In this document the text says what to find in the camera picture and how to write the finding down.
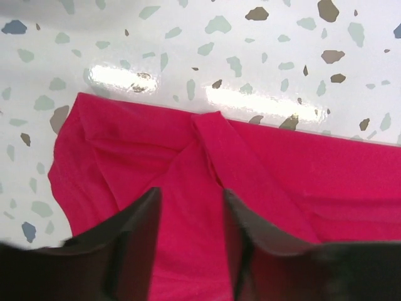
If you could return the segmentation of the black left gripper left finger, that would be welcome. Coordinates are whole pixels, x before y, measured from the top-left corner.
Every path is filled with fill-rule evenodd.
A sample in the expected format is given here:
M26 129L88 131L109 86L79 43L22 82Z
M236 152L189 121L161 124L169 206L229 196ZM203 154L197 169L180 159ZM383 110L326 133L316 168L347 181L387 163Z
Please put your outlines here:
M61 247L1 243L1 300L147 300L161 200L153 187Z

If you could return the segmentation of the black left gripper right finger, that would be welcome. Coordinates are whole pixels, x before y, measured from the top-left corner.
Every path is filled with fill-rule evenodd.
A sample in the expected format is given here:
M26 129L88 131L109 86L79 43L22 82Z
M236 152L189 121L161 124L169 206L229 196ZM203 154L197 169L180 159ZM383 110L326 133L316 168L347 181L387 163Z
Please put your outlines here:
M224 191L234 300L400 300L400 242L308 243Z

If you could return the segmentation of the pink t shirt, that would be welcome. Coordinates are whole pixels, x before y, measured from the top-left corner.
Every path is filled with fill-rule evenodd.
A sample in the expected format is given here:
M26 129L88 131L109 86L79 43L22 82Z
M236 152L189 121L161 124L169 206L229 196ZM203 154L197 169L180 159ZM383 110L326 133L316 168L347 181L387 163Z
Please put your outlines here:
M223 191L311 243L400 239L400 149L78 94L53 196L73 235L151 187L162 214L150 300L231 300Z

